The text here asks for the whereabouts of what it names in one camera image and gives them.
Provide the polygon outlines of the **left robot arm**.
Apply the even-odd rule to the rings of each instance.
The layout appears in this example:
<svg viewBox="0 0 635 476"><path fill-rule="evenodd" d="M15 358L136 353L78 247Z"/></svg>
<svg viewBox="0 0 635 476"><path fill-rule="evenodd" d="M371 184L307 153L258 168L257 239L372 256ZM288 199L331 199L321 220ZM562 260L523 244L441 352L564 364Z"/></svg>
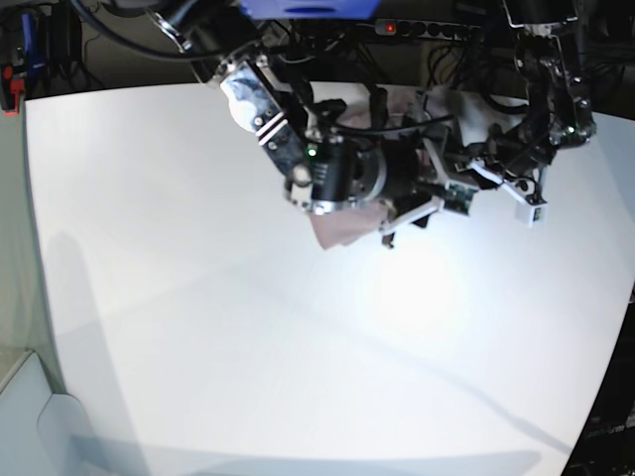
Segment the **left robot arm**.
<svg viewBox="0 0 635 476"><path fill-rule="evenodd" d="M580 63L572 1L500 1L465 49L468 80L493 110L522 121L504 132L490 127L482 143L466 146L470 161L497 179L529 180L557 152L586 144L596 132L591 98ZM505 27L514 40L514 67L525 81L527 104L506 106L492 97L485 58L488 37Z"/></svg>

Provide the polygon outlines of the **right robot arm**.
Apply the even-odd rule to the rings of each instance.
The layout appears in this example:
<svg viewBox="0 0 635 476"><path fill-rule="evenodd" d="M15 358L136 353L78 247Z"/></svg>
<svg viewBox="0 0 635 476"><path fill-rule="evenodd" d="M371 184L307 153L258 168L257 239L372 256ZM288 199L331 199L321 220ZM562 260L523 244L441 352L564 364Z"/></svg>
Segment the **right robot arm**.
<svg viewBox="0 0 635 476"><path fill-rule="evenodd" d="M233 1L135 2L175 44L171 53L115 33L81 1L72 8L119 46L186 62L218 86L323 248L372 232L391 246L404 226L468 214L478 184L449 159L453 118L447 109L431 111L427 94L394 95L328 47L296 37L273 44Z"/></svg>

